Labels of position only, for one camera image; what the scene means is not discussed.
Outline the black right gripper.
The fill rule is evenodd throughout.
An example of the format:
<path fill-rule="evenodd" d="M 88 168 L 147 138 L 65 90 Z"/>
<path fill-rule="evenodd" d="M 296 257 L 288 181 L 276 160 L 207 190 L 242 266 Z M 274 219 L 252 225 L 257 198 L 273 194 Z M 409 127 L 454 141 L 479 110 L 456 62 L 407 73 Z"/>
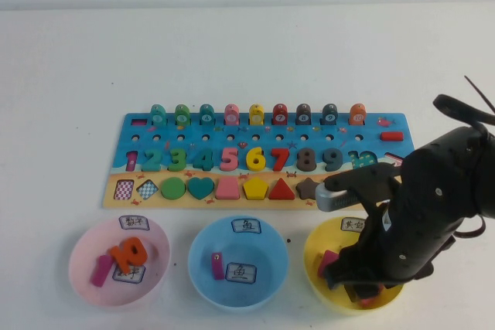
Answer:
<path fill-rule="evenodd" d="M 340 251 L 339 263 L 326 265 L 326 284 L 358 284 L 358 298 L 373 299 L 383 284 L 427 277 L 434 258 L 455 242 L 461 222 L 478 213 L 464 194 L 399 190 L 389 203 L 369 213 L 358 241 Z"/>

